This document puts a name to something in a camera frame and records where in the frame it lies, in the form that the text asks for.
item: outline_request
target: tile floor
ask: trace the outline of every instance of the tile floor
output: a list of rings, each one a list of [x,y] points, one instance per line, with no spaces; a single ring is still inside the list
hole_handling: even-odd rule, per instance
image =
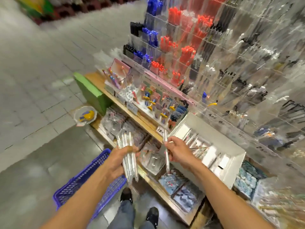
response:
[[[25,159],[0,173],[0,225],[2,229],[36,229],[55,214],[52,196],[109,146],[97,139],[89,128],[71,127],[44,144]],[[105,206],[88,229],[106,229],[120,205],[121,192]],[[159,209],[159,229],[186,228],[149,188],[144,180],[135,185],[135,228],[148,209]]]
[[[73,72],[95,70],[93,54],[128,41],[144,0],[41,26],[0,0],[0,172],[62,133],[85,102]]]

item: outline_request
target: forearm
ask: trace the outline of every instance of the forearm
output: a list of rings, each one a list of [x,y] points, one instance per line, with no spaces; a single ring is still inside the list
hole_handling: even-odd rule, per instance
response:
[[[111,180],[101,165],[41,229],[85,229]]]
[[[191,171],[203,185],[207,198],[224,229],[273,228],[199,160],[193,162]]]

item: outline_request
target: blue plastic basket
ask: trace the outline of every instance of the blue plastic basket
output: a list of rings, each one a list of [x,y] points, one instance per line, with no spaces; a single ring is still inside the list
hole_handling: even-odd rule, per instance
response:
[[[105,149],[83,171],[81,171],[75,177],[71,178],[66,185],[64,185],[55,192],[55,194],[53,195],[53,200],[57,205],[57,210],[63,204],[65,204],[67,200],[71,196],[73,196],[76,191],[78,191],[82,184],[84,184],[88,180],[88,178],[97,170],[97,168],[104,163],[104,161],[108,158],[110,152],[110,149]],[[100,213],[100,211],[113,198],[113,196],[117,192],[119,192],[119,190],[124,186],[125,183],[126,178],[124,176],[120,176],[109,185],[101,201],[97,204],[92,219],[94,219]]]

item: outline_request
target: hand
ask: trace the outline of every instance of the hand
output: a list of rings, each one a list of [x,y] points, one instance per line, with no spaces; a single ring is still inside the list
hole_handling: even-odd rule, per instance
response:
[[[184,141],[175,136],[169,137],[165,146],[168,149],[170,161],[179,162],[186,169],[190,169],[192,164],[198,161]]]
[[[138,147],[136,146],[125,146],[122,149],[115,147],[110,153],[107,160],[104,162],[104,165],[107,168],[108,176],[110,182],[115,180],[117,177],[124,174],[124,169],[122,166],[123,158],[128,153],[137,153],[139,152]]]

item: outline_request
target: black shoe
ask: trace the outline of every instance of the black shoe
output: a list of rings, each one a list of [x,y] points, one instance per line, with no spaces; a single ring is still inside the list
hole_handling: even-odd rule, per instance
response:
[[[132,204],[132,191],[128,187],[125,187],[121,194],[121,202],[125,200],[130,201]]]
[[[150,210],[148,211],[148,213],[146,215],[146,221],[150,221],[156,229],[158,226],[158,220],[159,220],[158,208],[156,208],[156,207],[150,208]]]

